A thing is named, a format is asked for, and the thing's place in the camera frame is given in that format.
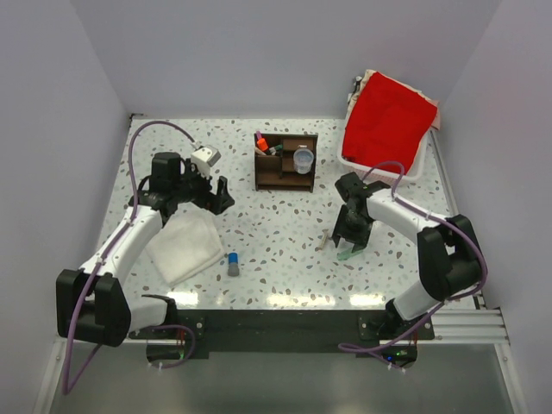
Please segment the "green translucent cap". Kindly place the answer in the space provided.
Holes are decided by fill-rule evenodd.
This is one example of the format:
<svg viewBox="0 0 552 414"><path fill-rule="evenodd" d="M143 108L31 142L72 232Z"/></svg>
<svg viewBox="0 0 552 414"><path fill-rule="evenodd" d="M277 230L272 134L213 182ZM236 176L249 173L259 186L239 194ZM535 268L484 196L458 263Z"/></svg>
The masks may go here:
<svg viewBox="0 0 552 414"><path fill-rule="evenodd" d="M339 261L345 261L345 260L349 260L359 254L362 254L363 251L362 250L358 250L358 251L354 251L352 248L351 249L347 249L347 250L343 250L341 251L340 253L337 254L337 259Z"/></svg>

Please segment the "brown wooden desk organizer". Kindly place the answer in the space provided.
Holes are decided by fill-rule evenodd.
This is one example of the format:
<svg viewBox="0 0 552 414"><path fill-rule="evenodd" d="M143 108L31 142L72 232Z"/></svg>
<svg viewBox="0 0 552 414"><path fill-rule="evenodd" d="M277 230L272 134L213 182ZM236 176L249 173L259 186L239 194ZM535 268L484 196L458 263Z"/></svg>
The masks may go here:
<svg viewBox="0 0 552 414"><path fill-rule="evenodd" d="M254 152L254 188L256 191L308 191L313 192L316 177L318 134L284 134L260 132L268 145L266 155ZM277 155L269 148L282 145ZM298 174L293 168L293 154L299 147L307 147L314 154L311 171Z"/></svg>

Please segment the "orange capped black highlighter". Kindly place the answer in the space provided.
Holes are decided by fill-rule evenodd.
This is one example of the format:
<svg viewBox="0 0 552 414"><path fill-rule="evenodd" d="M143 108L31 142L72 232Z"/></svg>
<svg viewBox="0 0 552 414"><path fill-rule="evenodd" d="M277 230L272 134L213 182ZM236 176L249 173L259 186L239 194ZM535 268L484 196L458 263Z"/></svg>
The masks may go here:
<svg viewBox="0 0 552 414"><path fill-rule="evenodd" d="M260 138L257 140L257 147L263 152L266 152L268 150L268 145L264 138Z"/></svg>

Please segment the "clear jar of paperclips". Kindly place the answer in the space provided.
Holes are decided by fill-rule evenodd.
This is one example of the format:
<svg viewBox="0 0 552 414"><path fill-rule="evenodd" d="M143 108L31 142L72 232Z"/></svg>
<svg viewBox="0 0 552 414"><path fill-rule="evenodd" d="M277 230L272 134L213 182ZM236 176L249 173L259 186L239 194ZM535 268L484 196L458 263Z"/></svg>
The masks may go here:
<svg viewBox="0 0 552 414"><path fill-rule="evenodd" d="M298 174L305 175L311 171L315 160L314 154L307 147L299 147L293 154L293 168Z"/></svg>

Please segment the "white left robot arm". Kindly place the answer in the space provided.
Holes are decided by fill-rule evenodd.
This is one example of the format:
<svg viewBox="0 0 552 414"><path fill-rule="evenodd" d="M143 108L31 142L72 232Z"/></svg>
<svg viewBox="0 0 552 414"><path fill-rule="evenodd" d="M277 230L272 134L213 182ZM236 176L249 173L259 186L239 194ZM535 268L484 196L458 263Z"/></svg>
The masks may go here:
<svg viewBox="0 0 552 414"><path fill-rule="evenodd" d="M184 159L173 152L157 153L151 173L135 181L122 221L103 246L78 269L63 270L56 279L58 334L66 339L117 347L131 332L150 329L159 338L179 327L173 299L147 294L130 304L124 280L148 243L165 227L180 204L220 215L233 206L228 180L211 184L211 168L221 155L211 146Z"/></svg>

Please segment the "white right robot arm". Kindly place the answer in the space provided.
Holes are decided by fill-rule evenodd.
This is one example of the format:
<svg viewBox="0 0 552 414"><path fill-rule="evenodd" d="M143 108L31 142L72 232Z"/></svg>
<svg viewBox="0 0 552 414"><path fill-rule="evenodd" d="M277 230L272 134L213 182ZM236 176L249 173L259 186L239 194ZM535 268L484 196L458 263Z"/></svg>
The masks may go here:
<svg viewBox="0 0 552 414"><path fill-rule="evenodd" d="M384 223L417 247L418 281L387 302L373 325L379 337L405 338L437 306L469 288L481 287L488 273L474 228L463 215L433 214L400 197L390 185L364 183L355 173L341 176L335 187L343 204L331 240L364 250L373 225Z"/></svg>

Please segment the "beige small tube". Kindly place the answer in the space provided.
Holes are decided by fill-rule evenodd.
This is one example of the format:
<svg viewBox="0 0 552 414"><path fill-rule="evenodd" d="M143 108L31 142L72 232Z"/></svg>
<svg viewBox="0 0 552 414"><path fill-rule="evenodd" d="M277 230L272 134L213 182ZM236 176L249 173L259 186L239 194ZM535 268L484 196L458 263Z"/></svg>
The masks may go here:
<svg viewBox="0 0 552 414"><path fill-rule="evenodd" d="M327 240L328 240L328 233L329 233L329 230L328 230L328 229L324 229L324 230L323 230L323 235L322 235L321 240L320 240L320 242L319 242L319 244L318 244L318 247L317 247L317 249L318 249L319 251L320 251L320 250L323 250L323 248L324 248L324 246L325 246L325 244L326 244L326 242L327 242Z"/></svg>

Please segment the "white folded towel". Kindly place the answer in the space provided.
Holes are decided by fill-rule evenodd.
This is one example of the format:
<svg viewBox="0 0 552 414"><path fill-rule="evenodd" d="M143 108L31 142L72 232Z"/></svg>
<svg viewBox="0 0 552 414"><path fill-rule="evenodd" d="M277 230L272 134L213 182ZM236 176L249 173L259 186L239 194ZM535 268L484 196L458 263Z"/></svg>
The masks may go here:
<svg viewBox="0 0 552 414"><path fill-rule="evenodd" d="M171 287L211 267L225 254L211 214L199 210L170 218L146 252Z"/></svg>

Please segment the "blue grey stamp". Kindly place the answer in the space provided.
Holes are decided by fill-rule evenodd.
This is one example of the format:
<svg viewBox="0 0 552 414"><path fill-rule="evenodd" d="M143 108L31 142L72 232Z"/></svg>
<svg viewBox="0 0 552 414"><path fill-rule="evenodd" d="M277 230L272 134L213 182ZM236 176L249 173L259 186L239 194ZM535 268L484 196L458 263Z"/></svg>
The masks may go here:
<svg viewBox="0 0 552 414"><path fill-rule="evenodd" d="M236 277L240 275L240 266L238 254L232 252L228 254L228 276Z"/></svg>

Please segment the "white plastic basket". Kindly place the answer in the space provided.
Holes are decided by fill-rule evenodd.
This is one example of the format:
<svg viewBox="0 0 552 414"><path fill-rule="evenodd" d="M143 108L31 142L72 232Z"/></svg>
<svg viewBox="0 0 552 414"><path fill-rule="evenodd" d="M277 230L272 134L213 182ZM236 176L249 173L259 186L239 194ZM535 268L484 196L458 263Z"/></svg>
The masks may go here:
<svg viewBox="0 0 552 414"><path fill-rule="evenodd" d="M399 181L398 183L399 185L408 185L410 183L417 182L422 178L423 170L424 170L424 162L426 159L426 153L427 153L428 144L429 144L430 132L431 132L431 129L429 129L423 135L423 138L421 139L418 145L417 153L411 165L411 168ZM345 160L345 158L342 156L343 143L344 143L344 135L342 135L341 139L339 140L339 144L336 150L338 161L343 165L343 167L348 173L351 173L351 172L356 173L360 178L362 178L364 174L368 172L368 170L370 169L370 166L363 166L361 164L356 164L352 161ZM375 168L367 178L371 180L380 180L387 183L388 185L392 185L398 179L398 176L399 176L398 173L388 172L386 170Z"/></svg>

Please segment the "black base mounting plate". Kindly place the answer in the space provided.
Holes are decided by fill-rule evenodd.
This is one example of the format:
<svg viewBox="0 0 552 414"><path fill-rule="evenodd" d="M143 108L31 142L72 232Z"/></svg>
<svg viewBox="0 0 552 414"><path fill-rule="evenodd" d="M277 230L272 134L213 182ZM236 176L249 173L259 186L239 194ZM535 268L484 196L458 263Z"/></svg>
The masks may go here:
<svg viewBox="0 0 552 414"><path fill-rule="evenodd" d="M181 310L174 325L130 334L147 342L151 362L343 352L390 365L415 361L418 341L434 337L430 317L404 322L387 310Z"/></svg>

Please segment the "aluminium frame rail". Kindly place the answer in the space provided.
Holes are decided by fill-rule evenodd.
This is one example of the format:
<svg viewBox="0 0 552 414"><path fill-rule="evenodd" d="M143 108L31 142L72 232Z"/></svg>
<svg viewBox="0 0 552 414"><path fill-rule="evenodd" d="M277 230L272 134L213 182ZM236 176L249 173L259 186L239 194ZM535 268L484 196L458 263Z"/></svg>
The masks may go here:
<svg viewBox="0 0 552 414"><path fill-rule="evenodd" d="M436 168L439 171L441 178L442 188L447 200L448 210L451 214L457 214L459 212L455 195L449 180L449 175L447 173L442 151L439 147L439 142L437 140L437 130L434 128L430 129L430 146L432 148L432 153L434 155ZM500 309L489 310L486 307L486 301L483 297L482 290L477 291L471 296L472 301L474 302L475 310L458 310L456 308L449 310L448 313L462 313L465 314L464 317L461 317L463 322L466 322L468 319L472 319L476 312L482 314L486 322L484 324L468 324L468 325L458 325L454 326L456 330L461 331L460 340L462 343L476 343L480 342L483 344L499 344L499 345L509 345L510 340L507 335L504 318L502 316Z"/></svg>

